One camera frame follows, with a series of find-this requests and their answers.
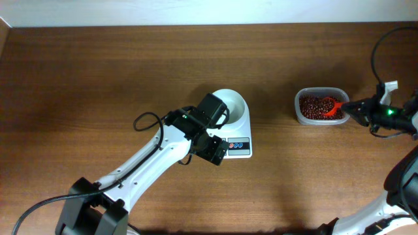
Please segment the red plastic scoop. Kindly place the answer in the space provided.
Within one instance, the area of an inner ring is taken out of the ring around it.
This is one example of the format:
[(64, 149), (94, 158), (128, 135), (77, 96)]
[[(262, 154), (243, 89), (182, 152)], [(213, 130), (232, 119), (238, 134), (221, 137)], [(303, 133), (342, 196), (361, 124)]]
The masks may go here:
[(323, 114), (323, 116), (333, 116), (338, 109), (341, 109), (342, 105), (344, 104), (343, 102), (336, 102), (335, 99), (333, 99), (332, 97), (325, 97), (323, 98), (323, 101), (330, 101), (333, 104), (333, 107), (326, 113)]

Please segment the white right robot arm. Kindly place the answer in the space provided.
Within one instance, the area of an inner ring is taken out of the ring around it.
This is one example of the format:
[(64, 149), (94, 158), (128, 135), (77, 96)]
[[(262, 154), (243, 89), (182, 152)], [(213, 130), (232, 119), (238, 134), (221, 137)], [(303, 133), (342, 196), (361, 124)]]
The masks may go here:
[[(392, 136), (410, 135), (417, 140), (417, 94), (402, 108), (391, 106), (392, 88), (378, 85), (373, 97), (346, 102), (341, 110), (370, 134), (380, 128), (394, 129)], [(375, 235), (417, 223), (417, 148), (413, 148), (385, 179), (384, 192), (357, 213), (322, 224), (312, 234)]]

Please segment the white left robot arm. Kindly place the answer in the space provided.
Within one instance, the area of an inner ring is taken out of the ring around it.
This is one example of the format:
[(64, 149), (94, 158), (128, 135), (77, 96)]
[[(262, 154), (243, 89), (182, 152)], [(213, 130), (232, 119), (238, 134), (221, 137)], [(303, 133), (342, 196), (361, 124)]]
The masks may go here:
[(56, 225), (56, 234), (127, 234), (129, 212), (144, 191), (187, 154), (219, 165), (227, 141), (208, 134), (229, 120), (227, 105), (208, 93), (198, 106), (158, 117), (155, 136), (119, 168), (92, 183), (76, 181)]

